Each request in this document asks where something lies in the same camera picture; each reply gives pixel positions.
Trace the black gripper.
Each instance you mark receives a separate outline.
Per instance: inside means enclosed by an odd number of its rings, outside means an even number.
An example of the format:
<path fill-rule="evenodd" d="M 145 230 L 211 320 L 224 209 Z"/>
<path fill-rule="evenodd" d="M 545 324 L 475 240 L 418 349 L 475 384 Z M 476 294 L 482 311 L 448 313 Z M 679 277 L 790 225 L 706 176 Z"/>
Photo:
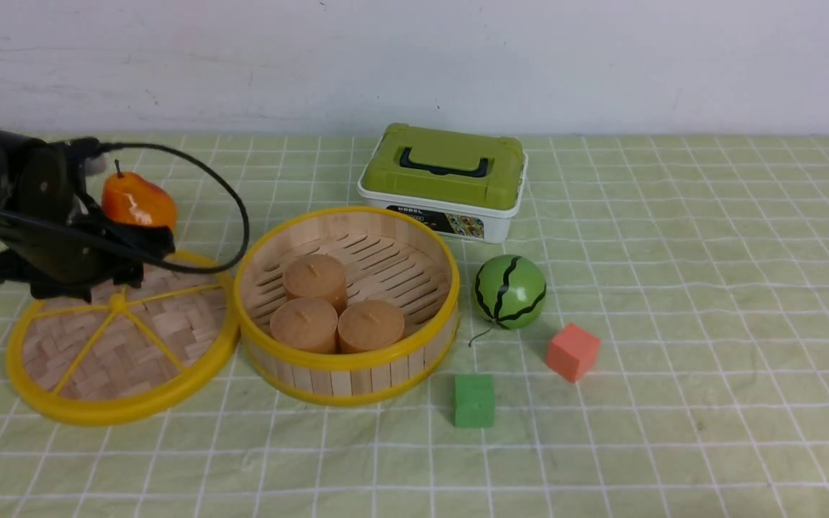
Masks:
<path fill-rule="evenodd" d="M 90 301 L 106 282 L 138 288 L 145 266 L 176 249 L 172 227 L 107 216 L 86 175 L 107 145 L 96 138 L 30 139 L 7 152 L 9 187 L 0 202 L 0 284 L 29 286 L 34 299 Z"/>

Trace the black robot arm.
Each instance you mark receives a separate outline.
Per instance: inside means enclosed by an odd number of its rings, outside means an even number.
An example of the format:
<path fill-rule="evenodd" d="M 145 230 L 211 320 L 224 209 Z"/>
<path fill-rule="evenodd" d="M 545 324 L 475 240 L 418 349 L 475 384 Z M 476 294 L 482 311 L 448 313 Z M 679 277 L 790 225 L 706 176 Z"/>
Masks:
<path fill-rule="evenodd" d="M 89 196 L 86 180 L 104 171 L 110 148 L 95 137 L 46 142 L 0 130 L 0 284 L 90 302 L 108 281 L 138 288 L 145 265 L 174 252 L 172 227 L 121 223 Z"/>

